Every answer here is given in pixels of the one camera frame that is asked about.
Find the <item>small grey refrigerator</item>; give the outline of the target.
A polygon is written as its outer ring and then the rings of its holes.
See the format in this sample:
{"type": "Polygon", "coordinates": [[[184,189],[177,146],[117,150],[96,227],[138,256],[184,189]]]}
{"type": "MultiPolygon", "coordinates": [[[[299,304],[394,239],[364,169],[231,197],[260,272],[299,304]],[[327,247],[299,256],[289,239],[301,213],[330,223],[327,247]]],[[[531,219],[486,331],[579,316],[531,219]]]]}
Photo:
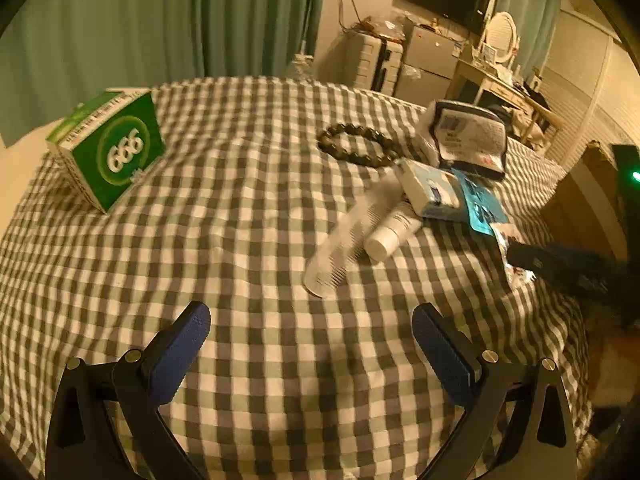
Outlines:
{"type": "Polygon", "coordinates": [[[458,62],[454,40],[414,26],[401,63],[394,96],[427,106],[446,96],[458,62]]]}

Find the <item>green checkered tablecloth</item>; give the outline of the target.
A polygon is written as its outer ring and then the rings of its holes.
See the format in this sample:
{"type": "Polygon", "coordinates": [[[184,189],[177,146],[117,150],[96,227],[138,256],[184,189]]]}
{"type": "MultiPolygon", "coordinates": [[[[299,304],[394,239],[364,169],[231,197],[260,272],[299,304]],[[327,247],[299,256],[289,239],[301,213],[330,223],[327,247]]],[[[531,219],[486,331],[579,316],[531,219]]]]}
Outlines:
{"type": "Polygon", "coordinates": [[[108,214],[43,140],[8,151],[27,182],[1,241],[1,434],[30,474],[68,359],[143,347],[192,300],[212,330],[163,414],[210,478],[420,474],[457,414],[411,335],[424,301],[508,360],[554,359],[586,434],[582,315],[541,282],[510,289],[492,238],[433,222],[382,263],[359,261],[334,297],[304,289],[307,261],[380,177],[320,152],[319,132],[369,126],[420,158],[419,107],[268,78],[165,84],[153,99],[165,155],[108,214]]]}

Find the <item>white blue small box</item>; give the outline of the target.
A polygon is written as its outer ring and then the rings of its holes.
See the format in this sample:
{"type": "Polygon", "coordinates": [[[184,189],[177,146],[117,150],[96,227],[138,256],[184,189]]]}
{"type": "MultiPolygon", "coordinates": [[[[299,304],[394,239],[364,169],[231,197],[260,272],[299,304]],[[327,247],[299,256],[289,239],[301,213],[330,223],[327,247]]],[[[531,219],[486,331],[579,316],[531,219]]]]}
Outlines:
{"type": "Polygon", "coordinates": [[[466,221],[462,187],[450,172],[401,159],[396,166],[398,180],[413,211],[423,219],[466,221]]]}

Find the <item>green white medicine box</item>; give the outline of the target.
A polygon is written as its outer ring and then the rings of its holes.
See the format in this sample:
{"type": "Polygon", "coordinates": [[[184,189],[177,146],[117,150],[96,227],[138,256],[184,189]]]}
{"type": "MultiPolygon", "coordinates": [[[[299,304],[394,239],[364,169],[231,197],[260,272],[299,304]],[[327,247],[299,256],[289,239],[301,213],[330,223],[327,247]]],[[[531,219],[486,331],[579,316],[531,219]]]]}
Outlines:
{"type": "Polygon", "coordinates": [[[165,153],[149,88],[108,88],[46,137],[72,188],[106,214],[165,153]]]}

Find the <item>white vanity desk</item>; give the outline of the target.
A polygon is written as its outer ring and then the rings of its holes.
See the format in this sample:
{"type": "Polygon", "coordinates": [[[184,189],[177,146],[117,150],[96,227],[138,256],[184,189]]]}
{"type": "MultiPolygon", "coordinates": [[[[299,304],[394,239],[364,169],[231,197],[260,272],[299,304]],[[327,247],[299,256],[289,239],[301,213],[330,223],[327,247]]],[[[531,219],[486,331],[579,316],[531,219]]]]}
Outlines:
{"type": "Polygon", "coordinates": [[[529,119],[520,140],[529,146],[540,144],[543,152],[551,148],[552,141],[565,124],[558,113],[533,99],[525,89],[507,84],[488,68],[474,62],[457,62],[445,99],[475,106],[496,102],[512,110],[520,110],[529,119]]]}

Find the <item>blue foil pill blister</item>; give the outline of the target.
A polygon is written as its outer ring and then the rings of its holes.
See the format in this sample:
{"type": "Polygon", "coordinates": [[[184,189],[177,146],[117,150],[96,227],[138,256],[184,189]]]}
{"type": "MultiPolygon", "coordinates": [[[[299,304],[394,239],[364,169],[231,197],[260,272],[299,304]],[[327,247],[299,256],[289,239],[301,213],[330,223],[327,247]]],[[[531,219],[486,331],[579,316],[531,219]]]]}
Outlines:
{"type": "Polygon", "coordinates": [[[468,222],[471,229],[477,233],[493,236],[491,226],[494,223],[508,223],[499,201],[483,185],[475,183],[462,171],[454,170],[452,174],[457,178],[464,196],[468,222]]]}

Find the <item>round white vanity mirror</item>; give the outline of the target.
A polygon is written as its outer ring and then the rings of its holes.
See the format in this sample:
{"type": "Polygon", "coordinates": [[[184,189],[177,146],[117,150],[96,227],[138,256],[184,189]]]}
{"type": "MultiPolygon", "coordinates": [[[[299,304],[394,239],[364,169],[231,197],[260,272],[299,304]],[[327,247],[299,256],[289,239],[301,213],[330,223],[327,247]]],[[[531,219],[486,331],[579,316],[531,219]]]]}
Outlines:
{"type": "Polygon", "coordinates": [[[497,12],[487,23],[484,31],[483,47],[495,51],[492,62],[508,64],[518,47],[518,30],[512,15],[506,11],[497,12]]]}

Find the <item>white suitcase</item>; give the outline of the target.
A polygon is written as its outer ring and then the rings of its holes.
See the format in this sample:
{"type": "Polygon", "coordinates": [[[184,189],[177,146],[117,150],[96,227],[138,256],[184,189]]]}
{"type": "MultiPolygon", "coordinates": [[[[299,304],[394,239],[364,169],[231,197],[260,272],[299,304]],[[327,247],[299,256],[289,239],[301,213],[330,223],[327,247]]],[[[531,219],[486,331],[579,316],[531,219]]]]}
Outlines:
{"type": "Polygon", "coordinates": [[[403,53],[398,42],[352,30],[345,38],[341,83],[392,96],[403,53]]]}

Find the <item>brown cardboard box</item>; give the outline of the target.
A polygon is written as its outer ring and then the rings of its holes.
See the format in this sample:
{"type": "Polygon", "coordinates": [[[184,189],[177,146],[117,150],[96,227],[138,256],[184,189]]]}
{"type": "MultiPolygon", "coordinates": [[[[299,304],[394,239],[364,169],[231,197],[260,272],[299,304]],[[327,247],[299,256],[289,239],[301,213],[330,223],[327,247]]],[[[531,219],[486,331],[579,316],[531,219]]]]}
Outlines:
{"type": "Polygon", "coordinates": [[[628,260],[617,177],[617,168],[600,142],[589,142],[541,209],[555,244],[619,262],[628,260]]]}

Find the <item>white tube bottle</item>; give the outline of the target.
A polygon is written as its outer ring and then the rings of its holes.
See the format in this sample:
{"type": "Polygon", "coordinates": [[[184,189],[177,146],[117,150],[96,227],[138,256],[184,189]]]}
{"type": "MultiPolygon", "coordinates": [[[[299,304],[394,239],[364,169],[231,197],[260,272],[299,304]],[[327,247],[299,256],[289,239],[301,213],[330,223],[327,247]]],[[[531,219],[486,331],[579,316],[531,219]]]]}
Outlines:
{"type": "Polygon", "coordinates": [[[408,202],[400,202],[364,241],[369,258],[382,262],[423,226],[423,220],[408,202]]]}

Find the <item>green curtain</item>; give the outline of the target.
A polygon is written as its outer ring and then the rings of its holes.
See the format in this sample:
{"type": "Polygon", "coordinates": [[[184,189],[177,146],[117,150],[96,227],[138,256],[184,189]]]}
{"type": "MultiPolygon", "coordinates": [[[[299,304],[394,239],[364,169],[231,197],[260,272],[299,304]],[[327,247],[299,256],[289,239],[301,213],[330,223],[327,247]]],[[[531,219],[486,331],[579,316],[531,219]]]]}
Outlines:
{"type": "Polygon", "coordinates": [[[316,46],[322,0],[1,0],[1,139],[108,87],[282,76],[316,46]]]}
{"type": "Polygon", "coordinates": [[[496,12],[508,12],[520,37],[514,65],[528,77],[535,68],[544,66],[561,0],[497,0],[496,12]]]}

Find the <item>white navy printed pouch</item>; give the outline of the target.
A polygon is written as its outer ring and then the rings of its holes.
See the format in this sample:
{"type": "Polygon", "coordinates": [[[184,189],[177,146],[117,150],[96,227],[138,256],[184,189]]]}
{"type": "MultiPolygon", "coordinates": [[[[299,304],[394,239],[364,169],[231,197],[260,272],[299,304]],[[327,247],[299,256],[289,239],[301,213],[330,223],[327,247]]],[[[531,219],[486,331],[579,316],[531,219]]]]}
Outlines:
{"type": "Polygon", "coordinates": [[[502,181],[508,136],[490,110],[450,100],[430,103],[416,124],[416,142],[431,166],[502,181]]]}

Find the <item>clear plastic comb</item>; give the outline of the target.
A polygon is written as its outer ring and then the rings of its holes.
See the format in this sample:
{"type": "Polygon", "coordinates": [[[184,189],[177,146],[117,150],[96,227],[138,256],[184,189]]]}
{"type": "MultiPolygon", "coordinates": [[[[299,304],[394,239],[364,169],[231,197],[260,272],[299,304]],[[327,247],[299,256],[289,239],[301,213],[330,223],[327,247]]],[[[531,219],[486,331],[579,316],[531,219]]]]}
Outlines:
{"type": "Polygon", "coordinates": [[[309,259],[303,276],[307,292],[319,298],[337,293],[347,281],[347,272],[358,268],[364,240],[400,202],[401,196],[401,184],[390,171],[356,199],[309,259]]]}

